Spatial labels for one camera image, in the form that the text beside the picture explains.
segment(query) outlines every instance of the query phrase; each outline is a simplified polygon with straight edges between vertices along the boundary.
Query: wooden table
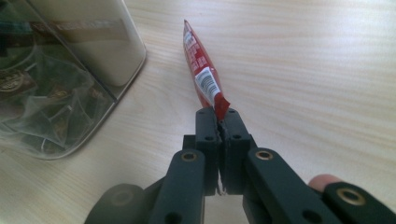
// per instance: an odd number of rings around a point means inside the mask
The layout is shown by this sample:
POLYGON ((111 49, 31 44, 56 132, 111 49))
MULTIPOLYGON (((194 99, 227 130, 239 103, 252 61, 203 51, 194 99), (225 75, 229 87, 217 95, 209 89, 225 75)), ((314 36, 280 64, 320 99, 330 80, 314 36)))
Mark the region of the wooden table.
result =
MULTIPOLYGON (((83 223, 119 183, 145 188, 194 133, 200 103, 182 47, 190 22, 260 147, 304 180, 330 173, 396 211, 396 4, 126 0, 146 44, 140 75, 79 151, 0 155, 1 223, 83 223)), ((241 197, 206 198, 205 223, 248 223, 241 197)))

